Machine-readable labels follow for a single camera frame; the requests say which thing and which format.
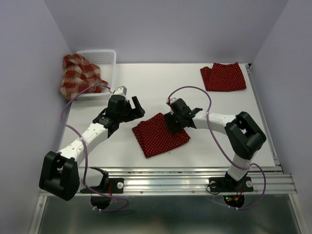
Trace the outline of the red polka dot skirt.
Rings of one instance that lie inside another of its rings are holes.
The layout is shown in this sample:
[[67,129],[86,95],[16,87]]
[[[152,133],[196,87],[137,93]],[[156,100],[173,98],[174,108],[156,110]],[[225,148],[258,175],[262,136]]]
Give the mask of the red polka dot skirt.
[[206,91],[233,92],[247,88],[242,70],[238,64],[214,63],[212,68],[208,66],[200,69]]
[[171,134],[164,115],[158,113],[149,120],[141,121],[132,131],[143,151],[145,158],[151,158],[185,145],[190,136],[185,130]]

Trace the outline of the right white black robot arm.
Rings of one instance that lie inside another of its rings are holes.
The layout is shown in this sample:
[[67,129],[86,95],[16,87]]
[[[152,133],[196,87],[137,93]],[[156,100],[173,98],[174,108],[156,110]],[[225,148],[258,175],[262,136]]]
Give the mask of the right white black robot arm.
[[224,178],[224,184],[229,190],[240,187],[254,155],[267,140],[253,118],[247,112],[240,112],[238,115],[222,115],[209,113],[202,108],[191,109],[181,98],[170,100],[167,105],[171,110],[164,115],[164,119],[171,134],[185,128],[207,129],[219,148],[221,145],[217,142],[214,133],[218,132],[228,137],[234,157],[233,159],[226,157],[231,165]]

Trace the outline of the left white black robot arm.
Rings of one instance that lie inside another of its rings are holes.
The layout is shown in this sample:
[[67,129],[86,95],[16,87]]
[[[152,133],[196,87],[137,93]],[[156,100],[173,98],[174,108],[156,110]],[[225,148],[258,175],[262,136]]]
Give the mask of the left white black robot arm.
[[50,151],[43,161],[39,187],[68,201],[84,189],[86,175],[79,165],[88,162],[88,154],[119,129],[121,123],[144,117],[145,110],[138,98],[129,101],[124,95],[112,95],[108,106],[92,121],[83,134],[58,152]]

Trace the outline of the white plastic basket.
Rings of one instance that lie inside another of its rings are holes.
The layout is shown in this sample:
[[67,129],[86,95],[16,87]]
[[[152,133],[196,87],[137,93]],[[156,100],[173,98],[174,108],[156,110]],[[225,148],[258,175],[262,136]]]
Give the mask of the white plastic basket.
[[98,49],[77,51],[77,54],[97,65],[100,68],[101,79],[108,82],[108,86],[111,87],[110,91],[104,88],[101,93],[82,94],[77,100],[108,100],[116,84],[116,52],[109,49]]

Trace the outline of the red cream plaid skirt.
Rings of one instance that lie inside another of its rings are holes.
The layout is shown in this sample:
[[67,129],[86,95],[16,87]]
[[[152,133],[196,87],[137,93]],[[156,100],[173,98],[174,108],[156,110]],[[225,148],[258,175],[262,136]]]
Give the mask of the red cream plaid skirt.
[[100,67],[79,54],[63,57],[63,78],[59,91],[67,100],[71,100],[84,89],[85,93],[101,93],[108,82],[101,79]]

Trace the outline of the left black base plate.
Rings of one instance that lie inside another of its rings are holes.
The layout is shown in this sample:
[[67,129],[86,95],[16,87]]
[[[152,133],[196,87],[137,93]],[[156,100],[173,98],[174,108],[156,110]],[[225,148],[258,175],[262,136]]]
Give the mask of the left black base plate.
[[97,186],[91,186],[91,190],[88,188],[83,188],[79,192],[81,194],[122,194],[124,189],[124,178],[106,178]]

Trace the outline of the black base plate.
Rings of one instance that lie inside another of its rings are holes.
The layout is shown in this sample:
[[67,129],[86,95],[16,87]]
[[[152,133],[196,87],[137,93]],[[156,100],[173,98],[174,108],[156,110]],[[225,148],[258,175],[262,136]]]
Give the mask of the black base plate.
[[91,190],[88,188],[83,188],[79,192],[81,194],[122,194],[124,189],[124,178],[106,178],[97,186],[91,186]]
[[239,181],[231,177],[211,177],[209,178],[209,187],[212,193],[236,193],[253,192],[253,183],[249,176],[245,176]]

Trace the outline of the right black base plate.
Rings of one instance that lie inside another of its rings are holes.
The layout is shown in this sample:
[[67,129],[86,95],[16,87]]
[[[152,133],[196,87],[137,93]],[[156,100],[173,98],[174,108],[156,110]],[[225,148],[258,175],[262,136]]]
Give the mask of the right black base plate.
[[209,187],[212,193],[236,193],[253,192],[253,183],[249,176],[245,176],[239,181],[231,177],[211,177],[209,178]]

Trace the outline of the aluminium rail frame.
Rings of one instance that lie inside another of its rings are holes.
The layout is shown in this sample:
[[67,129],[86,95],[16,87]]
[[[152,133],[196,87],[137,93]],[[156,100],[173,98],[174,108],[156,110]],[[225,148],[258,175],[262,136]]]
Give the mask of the aluminium rail frame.
[[109,156],[99,148],[90,163],[125,179],[124,195],[130,204],[121,211],[99,213],[90,206],[90,194],[71,201],[40,192],[32,234],[307,234],[293,178],[280,165],[268,140],[256,159],[263,169],[251,171],[254,192],[246,203],[256,206],[235,211],[223,206],[221,195],[211,196],[209,178],[225,174],[228,162],[209,134],[201,145],[192,143],[154,159],[145,159],[123,128],[112,148],[132,147],[131,158]]

